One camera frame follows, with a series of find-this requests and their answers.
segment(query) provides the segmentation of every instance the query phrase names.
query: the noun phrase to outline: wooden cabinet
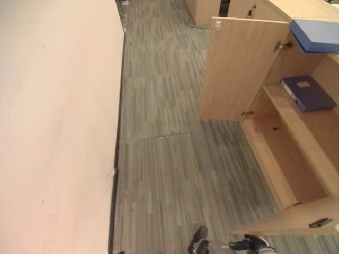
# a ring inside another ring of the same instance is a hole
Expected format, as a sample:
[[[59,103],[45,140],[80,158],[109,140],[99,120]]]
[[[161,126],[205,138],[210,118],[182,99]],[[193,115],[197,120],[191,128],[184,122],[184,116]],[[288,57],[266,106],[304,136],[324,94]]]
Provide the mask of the wooden cabinet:
[[[184,0],[196,25],[210,25],[219,16],[221,0]]]
[[[273,9],[266,0],[255,0],[252,18],[257,20],[287,21],[287,19]]]
[[[338,106],[302,113],[280,85],[283,77],[312,75],[339,102],[339,56],[302,53],[287,22],[296,13],[309,18],[334,11],[316,0],[296,3],[309,11],[298,12],[281,0],[255,0],[254,19],[213,19],[220,29],[211,29],[200,116],[241,123],[280,209],[233,233],[339,231]],[[277,47],[284,44],[292,46]],[[308,226],[324,217],[333,222],[316,229]]]
[[[231,0],[227,17],[248,18],[248,11],[254,5],[254,0]]]
[[[222,25],[220,31],[211,29],[200,117],[240,121],[273,65],[279,53],[274,47],[285,40],[289,24],[222,17],[213,21]]]

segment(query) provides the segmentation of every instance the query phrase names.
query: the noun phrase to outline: black shoe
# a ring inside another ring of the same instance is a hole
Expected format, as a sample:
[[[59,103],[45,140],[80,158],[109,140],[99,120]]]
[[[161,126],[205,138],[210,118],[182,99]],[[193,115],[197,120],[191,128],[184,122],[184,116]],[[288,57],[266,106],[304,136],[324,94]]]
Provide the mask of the black shoe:
[[[189,247],[187,248],[187,251],[189,252],[189,254],[193,253],[193,245],[196,242],[199,242],[201,239],[204,239],[206,236],[207,236],[207,228],[205,226],[199,227],[198,230],[195,232]]]

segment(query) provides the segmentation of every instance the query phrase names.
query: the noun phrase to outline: cabinet door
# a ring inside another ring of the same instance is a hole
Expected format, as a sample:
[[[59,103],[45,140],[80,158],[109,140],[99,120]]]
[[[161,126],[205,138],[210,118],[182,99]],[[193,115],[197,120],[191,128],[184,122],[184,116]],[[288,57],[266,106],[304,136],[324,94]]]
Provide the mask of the cabinet door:
[[[257,20],[275,20],[288,21],[282,14],[278,13],[276,9],[267,3],[265,0],[255,0],[253,6],[252,18]]]
[[[227,17],[247,18],[254,0],[231,0]]]
[[[279,53],[277,42],[288,33],[287,22],[214,17],[200,117],[241,121]]]
[[[339,231],[338,196],[330,196],[291,209],[279,211],[251,224],[233,230],[233,234],[256,235],[337,235]],[[327,225],[310,228],[309,224],[331,218]]]

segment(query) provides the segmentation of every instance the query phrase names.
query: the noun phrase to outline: floor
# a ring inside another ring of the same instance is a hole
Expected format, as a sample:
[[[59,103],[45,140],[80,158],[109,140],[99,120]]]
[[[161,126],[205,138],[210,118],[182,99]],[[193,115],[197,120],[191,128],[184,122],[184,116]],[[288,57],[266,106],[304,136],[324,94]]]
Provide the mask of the floor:
[[[199,115],[209,29],[183,0],[130,0],[126,28],[114,253],[187,253],[277,210],[237,123]],[[339,253],[335,237],[268,237],[279,254]]]

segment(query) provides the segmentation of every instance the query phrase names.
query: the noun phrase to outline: blue binder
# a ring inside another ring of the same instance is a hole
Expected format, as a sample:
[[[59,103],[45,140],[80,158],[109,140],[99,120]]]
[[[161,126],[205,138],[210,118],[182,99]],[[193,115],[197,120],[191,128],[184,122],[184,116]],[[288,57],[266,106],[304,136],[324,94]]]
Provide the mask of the blue binder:
[[[339,53],[339,23],[295,19],[290,29],[305,53]]]

